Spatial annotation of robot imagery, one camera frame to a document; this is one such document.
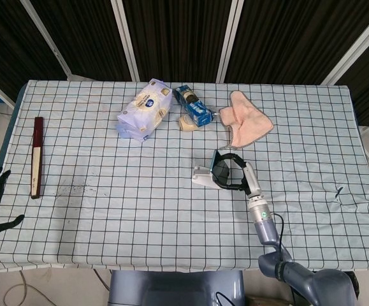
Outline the large white-blue paper package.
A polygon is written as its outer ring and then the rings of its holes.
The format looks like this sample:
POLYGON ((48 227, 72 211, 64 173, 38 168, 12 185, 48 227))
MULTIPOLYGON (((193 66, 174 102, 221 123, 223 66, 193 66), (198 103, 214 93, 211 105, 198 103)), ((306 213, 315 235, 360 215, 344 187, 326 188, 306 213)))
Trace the large white-blue paper package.
POLYGON ((172 89, 155 78, 117 116, 121 138, 145 141, 160 125, 171 107, 172 89))

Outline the dark red folded fan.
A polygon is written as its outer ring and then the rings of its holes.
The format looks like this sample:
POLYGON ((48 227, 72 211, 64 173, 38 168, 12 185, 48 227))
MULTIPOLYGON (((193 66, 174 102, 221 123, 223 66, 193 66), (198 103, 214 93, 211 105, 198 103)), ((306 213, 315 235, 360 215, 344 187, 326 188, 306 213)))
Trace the dark red folded fan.
POLYGON ((34 118, 32 159, 31 159, 31 198, 40 197, 43 158, 43 117, 34 118))

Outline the black smartphone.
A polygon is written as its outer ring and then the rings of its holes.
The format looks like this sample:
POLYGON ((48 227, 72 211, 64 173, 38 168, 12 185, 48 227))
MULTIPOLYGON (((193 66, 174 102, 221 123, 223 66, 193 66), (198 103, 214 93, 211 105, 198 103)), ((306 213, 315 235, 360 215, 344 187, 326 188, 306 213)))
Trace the black smartphone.
POLYGON ((212 174, 212 180, 220 188, 232 189, 233 185, 228 182, 230 169, 226 161, 233 159, 232 153, 220 154, 218 150, 215 150, 210 165, 210 173, 212 174))

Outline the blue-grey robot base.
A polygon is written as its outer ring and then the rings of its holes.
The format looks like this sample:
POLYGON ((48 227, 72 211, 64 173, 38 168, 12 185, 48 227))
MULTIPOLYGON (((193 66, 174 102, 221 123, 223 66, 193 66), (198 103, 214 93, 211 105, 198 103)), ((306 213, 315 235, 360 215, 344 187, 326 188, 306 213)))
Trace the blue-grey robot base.
POLYGON ((243 275, 114 270, 108 306, 245 306, 243 275))

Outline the blue cardboard box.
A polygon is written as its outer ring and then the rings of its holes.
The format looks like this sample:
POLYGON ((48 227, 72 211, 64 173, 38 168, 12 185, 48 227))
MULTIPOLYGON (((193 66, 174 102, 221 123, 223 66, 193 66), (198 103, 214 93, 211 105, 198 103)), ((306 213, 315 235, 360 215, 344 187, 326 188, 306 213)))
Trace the blue cardboard box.
POLYGON ((188 85, 175 88, 173 94, 197 127, 200 128, 213 121, 213 112, 204 105, 188 85))

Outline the checkered light blue tablecloth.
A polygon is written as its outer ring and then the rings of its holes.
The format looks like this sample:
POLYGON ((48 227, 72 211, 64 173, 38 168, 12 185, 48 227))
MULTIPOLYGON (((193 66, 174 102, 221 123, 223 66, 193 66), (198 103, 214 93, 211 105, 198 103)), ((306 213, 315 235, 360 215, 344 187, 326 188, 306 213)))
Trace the checkered light blue tablecloth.
MULTIPOLYGON (((134 82, 31 80, 9 142, 0 221, 0 272, 36 266, 141 270, 248 270, 270 251, 257 237, 240 191, 194 184, 195 166, 225 152, 219 122, 179 130, 174 103, 144 142, 121 138, 118 113, 134 82), (43 117, 40 197, 32 199, 34 118, 43 117)), ((238 150, 278 213, 282 242, 311 269, 369 269, 369 166, 345 86, 192 84, 209 106, 242 91, 273 130, 238 150)))

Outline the pink cloth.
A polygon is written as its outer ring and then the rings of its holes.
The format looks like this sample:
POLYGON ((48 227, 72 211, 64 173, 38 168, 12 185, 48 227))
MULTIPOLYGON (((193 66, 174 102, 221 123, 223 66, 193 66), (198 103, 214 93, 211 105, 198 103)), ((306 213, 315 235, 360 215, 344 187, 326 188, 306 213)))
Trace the pink cloth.
POLYGON ((273 123, 241 91, 230 94, 231 105, 219 110, 222 125, 229 128, 228 147, 240 149, 266 136, 273 123))

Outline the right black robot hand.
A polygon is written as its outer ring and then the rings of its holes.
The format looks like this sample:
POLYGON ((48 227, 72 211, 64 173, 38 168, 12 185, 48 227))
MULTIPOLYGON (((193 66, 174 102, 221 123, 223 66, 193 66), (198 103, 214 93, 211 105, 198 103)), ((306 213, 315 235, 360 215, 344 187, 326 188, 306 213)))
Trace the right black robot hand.
POLYGON ((243 191, 248 198, 261 196, 261 187, 251 164, 237 154, 232 154, 233 159, 226 162, 230 169, 228 182, 233 188, 227 190, 243 191))

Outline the beige bottle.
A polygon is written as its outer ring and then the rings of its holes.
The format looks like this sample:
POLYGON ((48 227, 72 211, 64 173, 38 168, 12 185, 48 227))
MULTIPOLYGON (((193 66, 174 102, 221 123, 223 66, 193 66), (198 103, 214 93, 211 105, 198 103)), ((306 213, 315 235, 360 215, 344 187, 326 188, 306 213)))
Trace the beige bottle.
POLYGON ((197 124, 194 123, 194 121, 191 119, 191 117, 188 114, 181 116, 181 118, 179 118, 178 120, 178 124, 179 124, 181 131, 190 132, 190 131, 195 131, 199 129, 197 124))

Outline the white folding phone stand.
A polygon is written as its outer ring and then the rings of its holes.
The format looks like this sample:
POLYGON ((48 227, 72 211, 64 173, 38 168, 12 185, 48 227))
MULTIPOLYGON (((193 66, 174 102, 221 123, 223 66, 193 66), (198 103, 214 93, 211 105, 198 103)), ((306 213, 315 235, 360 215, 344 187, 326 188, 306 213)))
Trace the white folding phone stand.
POLYGON ((204 187, 212 189, 221 189, 221 187, 213 181, 213 175, 210 168, 203 166, 195 166, 192 171, 192 182, 204 187))

